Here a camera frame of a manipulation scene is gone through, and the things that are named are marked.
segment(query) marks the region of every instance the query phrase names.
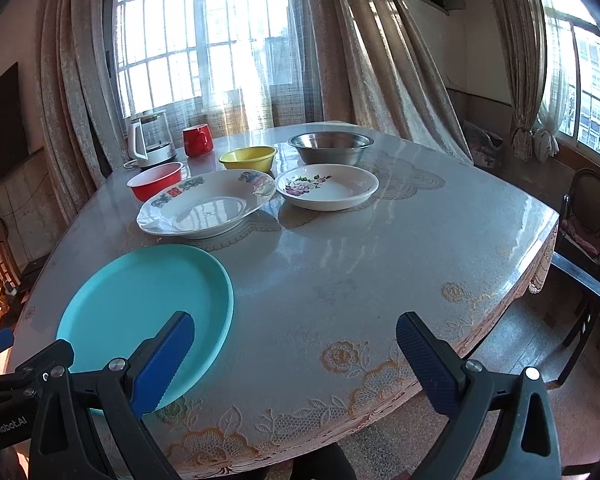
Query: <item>screw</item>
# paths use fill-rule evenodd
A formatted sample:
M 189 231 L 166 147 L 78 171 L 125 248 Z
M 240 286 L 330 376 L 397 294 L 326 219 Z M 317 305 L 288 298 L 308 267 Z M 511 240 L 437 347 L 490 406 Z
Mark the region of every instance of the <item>screw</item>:
M 469 359 L 464 363 L 464 366 L 470 372 L 481 372 L 482 371 L 482 363 L 480 361 L 476 361 L 475 359 Z
M 540 372 L 533 367 L 529 367 L 525 370 L 525 375 L 532 381 L 537 381 L 540 378 Z
M 111 370 L 112 372 L 117 372 L 119 370 L 122 370 L 122 368 L 125 367 L 125 364 L 126 361 L 120 357 L 112 359 L 111 361 L 109 361 L 109 370 Z
M 63 366 L 54 366 L 53 368 L 51 368 L 51 376 L 54 379 L 57 379 L 58 377 L 62 377 L 62 375 L 64 374 L 64 367 Z

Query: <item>white ceramic plate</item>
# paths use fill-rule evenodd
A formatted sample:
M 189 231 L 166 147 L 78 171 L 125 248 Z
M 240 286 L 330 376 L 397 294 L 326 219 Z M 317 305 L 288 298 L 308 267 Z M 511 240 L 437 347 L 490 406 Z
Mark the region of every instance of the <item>white ceramic plate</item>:
M 140 208 L 137 222 L 152 235 L 210 238 L 237 226 L 275 192 L 266 173 L 213 171 L 186 178 L 151 197 Z
M 341 211 L 357 206 L 378 189 L 373 173 L 343 164 L 299 166 L 276 179 L 286 200 L 313 211 Z

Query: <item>red mug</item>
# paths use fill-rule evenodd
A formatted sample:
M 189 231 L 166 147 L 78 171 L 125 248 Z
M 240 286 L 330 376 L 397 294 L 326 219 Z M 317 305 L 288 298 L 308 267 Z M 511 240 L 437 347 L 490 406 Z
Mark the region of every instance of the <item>red mug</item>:
M 199 124 L 182 131 L 184 152 L 187 156 L 200 156 L 214 148 L 214 140 L 208 124 Z

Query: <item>chair cushion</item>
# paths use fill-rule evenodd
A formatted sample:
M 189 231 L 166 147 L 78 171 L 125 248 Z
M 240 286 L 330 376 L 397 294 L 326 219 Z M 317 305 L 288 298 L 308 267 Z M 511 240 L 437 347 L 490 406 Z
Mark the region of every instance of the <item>chair cushion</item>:
M 560 227 L 590 256 L 600 256 L 600 238 L 587 233 L 575 216 L 563 220 Z

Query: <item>red bowl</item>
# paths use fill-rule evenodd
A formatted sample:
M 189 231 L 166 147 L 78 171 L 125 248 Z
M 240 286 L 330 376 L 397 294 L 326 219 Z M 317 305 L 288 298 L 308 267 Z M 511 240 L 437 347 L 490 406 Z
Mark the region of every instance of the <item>red bowl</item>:
M 170 162 L 169 164 L 149 168 L 133 177 L 126 183 L 126 186 L 131 188 L 138 200 L 146 202 L 153 195 L 157 195 L 163 189 L 181 181 L 181 169 L 181 162 Z

